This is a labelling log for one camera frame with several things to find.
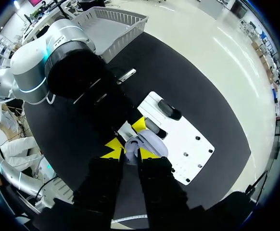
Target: monitor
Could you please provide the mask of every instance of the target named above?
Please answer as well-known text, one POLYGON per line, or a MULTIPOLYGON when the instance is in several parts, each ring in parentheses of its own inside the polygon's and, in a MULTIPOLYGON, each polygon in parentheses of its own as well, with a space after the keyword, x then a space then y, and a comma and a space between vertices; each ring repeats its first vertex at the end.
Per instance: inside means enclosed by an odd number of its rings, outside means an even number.
POLYGON ((36 5, 39 4, 41 1, 43 1, 43 0, 29 0, 29 2, 31 3, 32 6, 36 6, 36 5))

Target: desk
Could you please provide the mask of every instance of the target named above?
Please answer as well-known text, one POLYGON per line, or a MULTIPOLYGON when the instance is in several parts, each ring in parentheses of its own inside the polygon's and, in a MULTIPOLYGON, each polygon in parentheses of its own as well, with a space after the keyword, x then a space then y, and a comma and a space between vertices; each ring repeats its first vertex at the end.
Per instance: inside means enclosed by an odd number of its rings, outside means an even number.
MULTIPOLYGON (((118 76, 135 68, 136 74, 122 84, 135 106, 155 91, 211 142, 215 147, 212 157, 188 186, 181 186, 190 208, 209 208, 219 202, 241 174, 251 152, 239 121, 217 88, 187 59, 146 33, 126 46, 108 68, 118 76)), ((25 114, 53 169, 76 190, 88 173, 89 160, 108 151, 99 142, 93 121, 77 114, 73 103, 61 97, 53 105, 25 103, 25 114)), ((146 210, 137 167, 125 165, 114 219, 142 214, 146 210)), ((148 226, 147 219, 123 224, 148 226)))
MULTIPOLYGON (((69 3, 70 1, 66 1, 64 3, 62 3, 61 7, 62 10, 68 14, 69 16, 71 16, 72 18, 75 18, 75 16, 69 12, 68 10, 66 10, 64 7, 69 3)), ((51 22, 53 23, 53 21, 51 21, 51 19, 56 15, 59 14, 61 11, 60 9, 57 7, 54 10, 52 10, 51 12, 45 14, 42 16, 41 19, 39 19, 39 21, 34 24, 31 25, 29 27, 29 29, 23 34, 23 38, 22 38, 22 45, 25 45, 26 43, 30 42, 32 39, 37 39, 36 34, 39 32, 39 30, 47 23, 47 22, 51 22)))

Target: cardboard box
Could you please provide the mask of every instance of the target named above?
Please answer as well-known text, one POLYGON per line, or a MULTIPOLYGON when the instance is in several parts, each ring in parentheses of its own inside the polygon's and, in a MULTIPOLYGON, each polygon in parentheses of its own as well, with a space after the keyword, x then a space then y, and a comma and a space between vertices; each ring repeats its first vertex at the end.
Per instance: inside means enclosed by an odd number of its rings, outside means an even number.
POLYGON ((269 83, 272 84, 274 82, 274 76, 273 73, 271 73, 270 70, 266 70, 267 78, 269 80, 269 83))
POLYGON ((263 67, 265 70, 269 70, 270 71, 270 66, 268 65, 267 62, 263 63, 263 67))
POLYGON ((255 50, 258 50, 260 48, 256 42, 252 42, 251 45, 255 50))
POLYGON ((263 52, 260 49, 256 50, 256 54, 259 57, 262 57, 264 55, 263 52))
POLYGON ((261 60, 261 63, 267 63, 267 61, 266 61, 266 58, 265 58, 265 56, 262 56, 261 58, 260 58, 260 60, 261 60))

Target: white plastic basket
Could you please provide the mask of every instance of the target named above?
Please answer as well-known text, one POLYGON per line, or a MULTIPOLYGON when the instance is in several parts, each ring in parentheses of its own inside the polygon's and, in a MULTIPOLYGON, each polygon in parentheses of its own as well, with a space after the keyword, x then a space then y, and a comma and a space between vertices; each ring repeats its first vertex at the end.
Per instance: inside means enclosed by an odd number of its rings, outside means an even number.
POLYGON ((144 31, 148 17, 105 7, 92 7, 73 22, 94 42, 95 53, 109 63, 124 47, 144 31))

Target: black cable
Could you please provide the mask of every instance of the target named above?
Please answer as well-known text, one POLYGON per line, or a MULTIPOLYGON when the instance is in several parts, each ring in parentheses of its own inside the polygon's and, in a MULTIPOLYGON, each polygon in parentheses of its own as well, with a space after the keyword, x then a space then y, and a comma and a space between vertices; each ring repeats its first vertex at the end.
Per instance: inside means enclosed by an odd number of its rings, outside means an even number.
POLYGON ((36 194, 36 196, 34 197, 34 200, 36 201, 37 200, 37 198, 38 198, 38 194, 40 193, 40 191, 44 188, 44 186, 46 185, 46 184, 48 184, 49 182, 51 182, 52 180, 54 180, 54 179, 56 179, 56 178, 58 178, 59 176, 55 176, 54 178, 52 178, 52 179, 50 179, 49 181, 47 181, 46 183, 44 183, 43 185, 42 185, 42 187, 38 190, 38 193, 36 194))
POLYGON ((7 141, 10 141, 11 139, 15 138, 16 136, 20 135, 21 133, 25 133, 26 131, 28 131, 30 128, 19 132, 18 134, 14 135, 12 138, 9 138, 8 140, 6 140, 3 144, 5 144, 7 141))

